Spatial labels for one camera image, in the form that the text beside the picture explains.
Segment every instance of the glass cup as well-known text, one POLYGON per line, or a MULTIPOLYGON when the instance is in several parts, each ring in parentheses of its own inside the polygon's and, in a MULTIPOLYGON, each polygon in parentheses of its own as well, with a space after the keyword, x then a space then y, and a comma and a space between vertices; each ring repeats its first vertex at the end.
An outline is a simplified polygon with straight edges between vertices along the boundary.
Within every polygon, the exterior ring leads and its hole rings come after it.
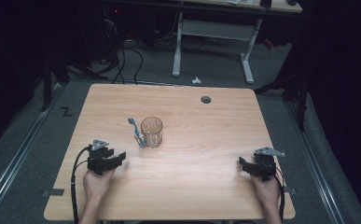
POLYGON ((149 117, 142 121, 141 130, 147 147, 159 147, 162 143, 162 121, 149 117))

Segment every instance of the desk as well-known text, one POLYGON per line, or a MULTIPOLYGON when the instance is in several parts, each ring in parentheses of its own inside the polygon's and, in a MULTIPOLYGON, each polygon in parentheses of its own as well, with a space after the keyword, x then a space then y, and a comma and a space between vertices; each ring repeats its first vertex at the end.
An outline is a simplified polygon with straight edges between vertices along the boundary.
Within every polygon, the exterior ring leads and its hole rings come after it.
MULTIPOLYGON (((227 0, 183 0, 183 2, 198 3, 198 4, 210 4, 223 7, 243 7, 243 8, 255 8, 260 10, 266 10, 259 5, 259 0, 252 0, 250 3, 241 1, 236 6, 229 3, 227 0)), ((281 11, 281 12, 298 12, 302 11, 299 4, 290 6, 286 0, 272 0, 271 8, 269 10, 281 11)), ((200 35, 206 37, 217 37, 226 39, 235 39, 247 41, 244 53, 241 54, 241 62, 243 66, 244 76, 248 84, 253 84, 254 79, 250 69, 249 57, 256 41, 259 27, 262 23, 262 19, 258 19, 255 25, 235 25, 220 22, 207 22, 207 21, 194 21, 183 20, 183 13, 179 13, 179 20, 177 25, 177 41, 176 50, 174 53, 174 70, 172 75, 174 77, 180 76, 180 63, 181 63, 181 38, 182 35, 200 35)))
MULTIPOLYGON (((241 171, 240 156, 250 158, 257 148, 272 147, 252 90, 141 85, 92 85, 78 119, 62 167, 53 186, 63 196, 50 196, 49 220, 73 219, 70 176, 78 152, 94 138, 125 150, 99 219, 191 220, 263 218, 250 176, 241 171), (211 98, 210 104, 201 101, 211 98), (146 117, 162 120, 163 141, 141 149, 133 127, 146 117)), ((88 153, 79 161, 87 159, 88 153)), ((85 204, 82 177, 76 171, 79 214, 85 204)), ((295 210, 285 195, 285 218, 295 210)))

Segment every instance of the gray carpet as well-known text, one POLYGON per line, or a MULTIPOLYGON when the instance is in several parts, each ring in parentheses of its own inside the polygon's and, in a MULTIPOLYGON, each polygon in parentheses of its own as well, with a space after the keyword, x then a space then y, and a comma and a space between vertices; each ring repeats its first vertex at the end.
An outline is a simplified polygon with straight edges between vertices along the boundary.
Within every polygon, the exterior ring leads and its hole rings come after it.
MULTIPOLYGON (((182 74, 177 78, 171 75, 173 46, 158 45, 152 48, 139 45, 133 49, 142 53, 144 62, 137 79, 140 82, 153 84, 191 86, 192 79, 199 77, 202 81, 201 86, 255 89, 274 80, 286 53, 291 48, 291 46, 284 46, 268 50, 264 46, 255 46, 250 64, 256 83, 250 86, 245 84, 242 66, 236 52, 241 44, 237 42, 220 48, 211 44, 204 45, 198 50, 185 49, 182 74), (229 54, 224 50, 225 48, 235 53, 229 54)), ((185 47, 198 46, 193 43, 185 47)), ((126 63, 122 75, 132 82, 133 74, 141 61, 140 57, 130 50, 125 50, 125 53, 126 63)), ((105 74, 109 77, 108 81, 99 82, 111 82, 116 73, 117 68, 105 74)), ((89 86, 94 82, 98 81, 89 77, 72 75, 72 81, 63 87, 63 93, 47 114, 40 131, 30 145, 26 159, 0 202, 0 223, 51 223, 43 217, 48 198, 43 197, 42 193, 43 190, 52 188, 54 184, 89 86), (69 107, 68 114, 71 114, 71 117, 63 115, 62 107, 64 106, 69 107)), ((34 100, 13 119, 11 126, 0 140, 0 176, 5 172, 11 158, 20 148, 22 140, 40 115, 41 85, 35 91, 34 100)), ((259 95, 257 99, 274 147, 286 153, 286 157, 279 160, 286 183, 296 191, 296 194, 291 196, 297 212, 296 217, 286 220, 285 223, 331 223, 308 165, 299 129, 288 111, 288 103, 282 101, 278 92, 280 93, 280 91, 270 91, 270 94, 259 95)), ((361 223, 361 205, 324 138, 310 99, 305 127, 305 134, 332 189, 344 223, 361 223)), ((255 220, 255 222, 263 223, 261 220, 255 220)))

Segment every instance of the blue toothbrush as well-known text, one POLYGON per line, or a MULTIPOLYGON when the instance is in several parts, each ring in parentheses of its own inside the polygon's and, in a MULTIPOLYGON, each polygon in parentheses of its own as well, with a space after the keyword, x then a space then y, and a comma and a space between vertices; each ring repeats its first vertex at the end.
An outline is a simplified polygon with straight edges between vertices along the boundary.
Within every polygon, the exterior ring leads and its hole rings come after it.
POLYGON ((139 134, 139 130, 137 129, 136 121, 134 121, 133 118, 129 118, 128 122, 130 124, 133 124, 134 126, 134 135, 137 138, 137 142, 139 143, 140 147, 146 147, 145 141, 143 141, 142 137, 139 134))

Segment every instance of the human arm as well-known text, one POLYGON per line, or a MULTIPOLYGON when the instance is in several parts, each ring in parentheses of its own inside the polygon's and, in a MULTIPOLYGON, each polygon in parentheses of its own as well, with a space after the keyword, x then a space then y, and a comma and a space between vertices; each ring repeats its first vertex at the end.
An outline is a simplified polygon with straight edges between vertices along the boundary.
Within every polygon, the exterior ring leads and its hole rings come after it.
POLYGON ((257 197, 261 201, 265 222, 267 224, 282 224, 279 216, 278 199, 280 196, 279 185, 275 178, 261 181, 258 176, 251 175, 256 186, 257 197))
POLYGON ((84 190, 87 201, 84 211, 79 220, 79 224, 96 223, 99 208, 102 200, 110 186, 110 180, 116 169, 110 170, 103 175, 96 175, 93 171, 88 170, 84 175, 84 190))

